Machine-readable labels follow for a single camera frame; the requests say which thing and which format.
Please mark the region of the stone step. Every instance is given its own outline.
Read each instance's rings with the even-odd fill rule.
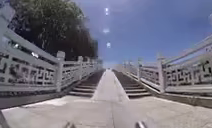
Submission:
[[[87,93],[94,93],[95,89],[89,89],[89,88],[73,88],[74,92],[87,92]]]
[[[151,96],[151,94],[149,92],[128,94],[129,98],[140,98],[140,97],[145,97],[145,96]]]
[[[80,88],[80,89],[96,89],[96,86],[76,86],[76,88]]]
[[[73,95],[73,96],[83,96],[83,97],[92,97],[93,93],[85,93],[85,92],[74,92],[71,91],[69,92],[69,95]]]
[[[147,92],[145,89],[134,89],[134,90],[126,90],[126,93],[144,93]]]
[[[143,87],[140,87],[140,86],[138,86],[138,87],[125,87],[125,86],[123,86],[123,88],[124,88],[125,90],[143,89]]]

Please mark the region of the decorative railing panel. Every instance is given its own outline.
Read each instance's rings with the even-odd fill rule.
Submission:
[[[62,71],[62,87],[79,80],[79,69],[79,62],[70,61],[64,63]]]
[[[157,67],[140,67],[140,78],[159,85],[159,73]]]
[[[168,86],[212,84],[212,51],[165,68]]]
[[[6,37],[4,39],[5,48],[0,52],[1,86],[55,86],[57,62],[50,63],[50,60],[41,55],[35,56],[31,49],[20,45],[22,42]]]

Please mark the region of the railing post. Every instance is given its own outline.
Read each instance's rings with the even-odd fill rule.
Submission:
[[[59,63],[58,63],[58,70],[57,70],[57,77],[56,77],[56,91],[61,92],[65,52],[58,51],[57,59],[59,60]]]
[[[6,45],[3,43],[3,36],[4,33],[7,31],[7,26],[9,25],[10,21],[12,20],[15,11],[9,6],[6,5],[2,9],[0,9],[0,51]]]
[[[166,88],[166,83],[165,83],[165,76],[164,76],[164,71],[163,71],[163,60],[164,57],[162,57],[160,54],[157,56],[157,66],[158,66],[158,75],[159,75],[159,83],[160,83],[160,92],[164,93],[165,88]]]
[[[79,67],[79,80],[82,80],[82,77],[83,77],[83,57],[82,56],[79,56],[78,57],[78,63],[80,65]]]
[[[138,59],[138,62],[137,62],[137,79],[138,81],[140,81],[140,78],[141,78],[141,74],[140,74],[140,66],[141,66],[141,59],[139,58]]]

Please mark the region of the landing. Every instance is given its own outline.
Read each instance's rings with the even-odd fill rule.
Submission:
[[[11,128],[212,128],[212,109],[152,96],[128,100],[114,73],[107,70],[92,99],[65,96],[3,110]]]

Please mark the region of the central ramp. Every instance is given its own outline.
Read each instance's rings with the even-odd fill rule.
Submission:
[[[120,82],[111,70],[106,70],[106,72],[104,72],[92,99],[112,102],[129,100]]]

